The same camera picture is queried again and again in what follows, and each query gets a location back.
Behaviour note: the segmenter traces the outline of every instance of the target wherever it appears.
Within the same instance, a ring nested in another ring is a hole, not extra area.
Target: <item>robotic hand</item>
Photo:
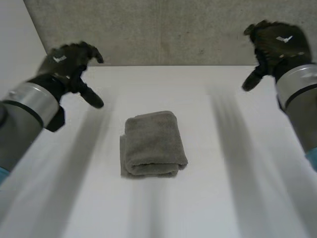
[[[242,85],[255,88],[265,75],[275,78],[280,108],[289,117],[307,159],[317,171],[317,66],[303,31],[285,23],[262,21],[244,32],[259,65]]]
[[[92,58],[96,58],[98,63],[104,62],[98,49],[85,42],[52,49],[42,62],[38,76],[29,82],[47,89],[58,102],[62,95],[68,92],[80,93],[91,106],[102,108],[104,106],[102,99],[80,78]],[[64,123],[64,109],[59,106],[57,114],[46,129],[55,132]]]
[[[57,131],[64,125],[64,109],[59,105],[64,94],[80,93],[93,107],[103,107],[101,98],[80,78],[92,58],[103,63],[97,48],[85,42],[55,48],[34,78],[0,101],[0,184],[43,128]]]
[[[310,47],[298,26],[264,20],[251,24],[244,35],[250,36],[259,62],[242,85],[245,91],[255,88],[266,75],[273,76],[277,82],[291,69],[312,63]]]

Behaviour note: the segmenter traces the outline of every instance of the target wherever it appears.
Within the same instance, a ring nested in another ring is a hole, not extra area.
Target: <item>white tabletop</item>
[[[267,238],[317,234],[317,176],[252,67],[96,67],[85,74],[105,101],[63,98],[66,125],[44,131],[1,187],[14,200],[0,237]],[[169,110],[188,166],[176,178],[120,177],[125,120]]]

